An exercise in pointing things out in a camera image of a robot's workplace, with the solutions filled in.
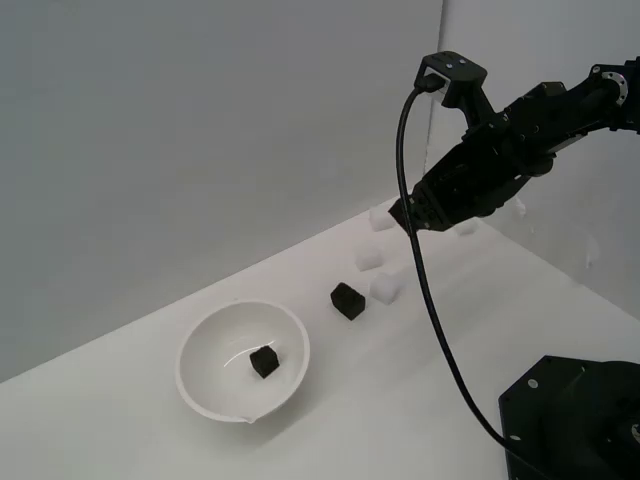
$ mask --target white wall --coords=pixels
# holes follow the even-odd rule
[[[392,196],[397,117],[440,13],[3,1],[0,381]]]
[[[637,0],[446,0],[441,48],[489,71],[485,91],[500,110],[542,81],[569,88],[595,63],[634,59],[639,20]],[[461,113],[439,107],[433,151],[446,151],[464,129]],[[635,133],[591,134],[523,189],[523,220],[512,203],[488,222],[640,318],[639,152]]]

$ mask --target bowl rim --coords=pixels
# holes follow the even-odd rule
[[[293,382],[289,390],[286,391],[285,394],[283,394],[282,398],[276,404],[274,404],[268,411],[262,413],[259,417],[256,417],[250,420],[243,417],[232,417],[227,415],[221,415],[219,413],[215,413],[215,412],[212,412],[211,410],[204,408],[202,405],[196,402],[191,397],[191,395],[189,395],[189,392],[187,391],[186,387],[184,386],[184,382],[182,381],[182,373],[181,373],[182,355],[184,353],[184,349],[187,346],[189,339],[191,338],[193,333],[196,331],[196,329],[201,324],[206,322],[208,319],[210,319],[220,311],[229,307],[233,307],[235,305],[241,305],[241,304],[247,304],[247,303],[259,303],[263,305],[269,305],[270,307],[274,307],[283,311],[297,325],[298,330],[302,335],[302,343],[303,343],[302,365],[301,365],[300,371],[298,372],[298,376],[296,377],[295,381]],[[269,413],[281,407],[291,397],[291,395],[293,395],[293,393],[300,386],[300,383],[302,383],[302,379],[307,373],[307,368],[309,366],[309,356],[310,356],[310,345],[309,345],[309,335],[307,333],[307,329],[305,328],[302,321],[298,318],[298,316],[295,313],[293,313],[291,310],[289,310],[287,307],[279,303],[273,302],[271,300],[262,300],[258,298],[234,300],[216,307],[214,310],[204,315],[202,318],[194,322],[194,324],[191,327],[189,327],[186,335],[184,336],[184,339],[180,343],[180,348],[178,349],[178,355],[175,362],[174,376],[175,376],[176,387],[178,388],[178,392],[180,393],[180,396],[185,401],[185,403],[204,417],[210,418],[211,420],[217,420],[220,422],[253,423],[253,421],[257,420],[258,418],[262,418],[265,415],[268,415]]]

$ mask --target cable connector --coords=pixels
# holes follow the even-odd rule
[[[421,92],[433,93],[440,90],[447,84],[447,81],[437,73],[430,73],[424,77],[416,78],[413,86]]]

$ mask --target white bowl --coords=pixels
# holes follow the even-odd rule
[[[269,345],[280,366],[267,378],[249,355]],[[249,300],[225,305],[197,322],[176,361],[180,395],[201,415],[221,422],[253,423],[296,391],[309,365],[309,336],[287,308]]]

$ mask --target white table surface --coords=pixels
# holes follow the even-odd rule
[[[407,285],[391,306],[368,298],[349,322],[329,293],[361,292],[356,245],[374,242]],[[480,407],[545,354],[640,360],[640,322],[480,225],[422,236],[437,307]],[[132,324],[0,384],[0,478],[506,478],[504,454],[467,411],[437,346],[398,227],[360,215]],[[275,300],[305,323],[307,376],[253,425],[216,423],[173,380],[187,327],[242,297]]]

